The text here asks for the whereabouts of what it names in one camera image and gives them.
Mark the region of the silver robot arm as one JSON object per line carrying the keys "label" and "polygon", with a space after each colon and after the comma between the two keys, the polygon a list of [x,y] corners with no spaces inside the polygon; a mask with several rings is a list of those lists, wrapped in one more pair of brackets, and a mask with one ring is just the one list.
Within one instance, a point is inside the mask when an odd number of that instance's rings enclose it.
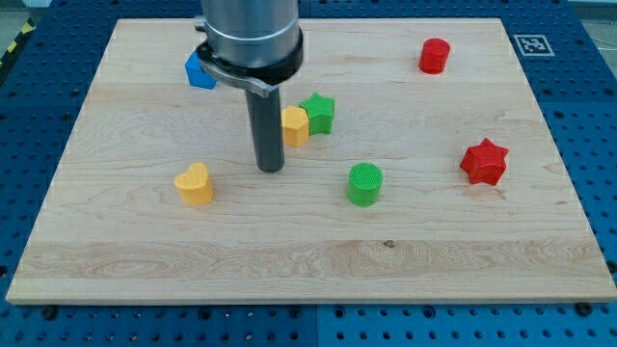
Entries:
{"label": "silver robot arm", "polygon": [[267,98],[303,62],[304,37],[293,0],[201,0],[195,27],[201,69],[231,87]]}

